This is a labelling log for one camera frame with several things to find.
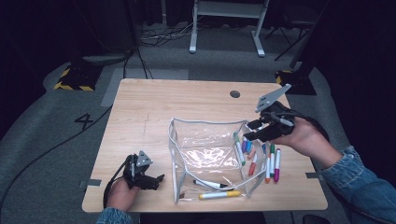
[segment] transparent pouch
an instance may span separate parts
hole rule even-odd
[[[241,153],[243,134],[251,132],[247,123],[247,120],[171,119],[169,149],[175,203],[199,201],[213,195],[213,198],[217,195],[249,198],[252,195],[265,178],[267,143],[250,142],[250,150],[255,151],[251,159],[247,153]]]

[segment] wooden table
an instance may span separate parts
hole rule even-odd
[[[171,118],[209,121],[254,120],[260,96],[280,88],[273,83],[216,82],[186,80],[146,80],[126,78],[120,83],[106,126],[91,179],[100,186],[88,186],[82,203],[86,212],[103,210],[103,192],[109,179],[125,158],[143,150],[154,161],[146,175],[165,174],[157,190],[141,190],[131,211],[279,211],[321,210],[327,208],[323,190],[309,158],[289,147],[282,148],[280,180],[264,182],[251,198],[237,197],[174,204],[172,162],[168,148]],[[239,91],[233,98],[231,91]],[[289,106],[286,96],[279,101]]]

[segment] gray carpet floor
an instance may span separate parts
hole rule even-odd
[[[186,35],[160,47],[140,47],[141,56],[154,78],[275,83],[274,73],[290,69],[289,63],[298,46],[275,62],[274,58],[288,44],[280,32],[264,39],[270,31],[262,30],[261,40],[266,55],[260,58],[251,39],[251,30],[254,27],[205,29],[198,34],[195,54],[189,54],[190,36]],[[286,33],[294,38],[297,34],[296,31]],[[26,109],[0,142],[2,195],[17,173],[35,158],[44,155],[12,185],[1,213],[3,224],[94,223],[98,217],[98,214],[82,211],[85,189],[81,183],[91,176],[110,113],[107,110],[114,99],[111,92],[117,88],[114,83],[120,81],[123,63],[104,68],[96,91],[53,89],[66,66],[67,63],[47,75],[43,82],[46,94]],[[127,77],[133,77],[135,69],[142,69],[136,55],[129,60],[126,68]],[[172,77],[169,75],[172,70],[183,71],[183,74]],[[291,108],[318,119],[335,147],[342,149],[348,146],[326,79],[318,70],[310,74],[310,79],[317,95],[287,95]],[[76,123],[75,119],[87,113],[91,115],[90,119],[97,122],[75,136],[82,130],[82,124]],[[321,184],[329,203],[326,210],[264,212],[266,222],[301,224],[303,215],[315,214],[326,217],[331,223],[348,223],[341,204],[334,199],[323,181]],[[135,221],[138,220],[138,214],[131,215]]]

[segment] yellow marker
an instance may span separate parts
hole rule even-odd
[[[205,199],[215,199],[215,198],[229,198],[229,197],[236,197],[241,194],[239,190],[231,190],[225,192],[214,192],[214,193],[204,193],[199,195],[200,200]]]

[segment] blue sleeve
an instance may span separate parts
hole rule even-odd
[[[96,224],[132,224],[132,219],[128,214],[108,207],[102,211]]]
[[[371,216],[396,223],[396,189],[365,168],[353,147],[344,149],[343,158],[322,175],[347,202]],[[372,223],[356,213],[350,213],[349,218],[352,223]]]

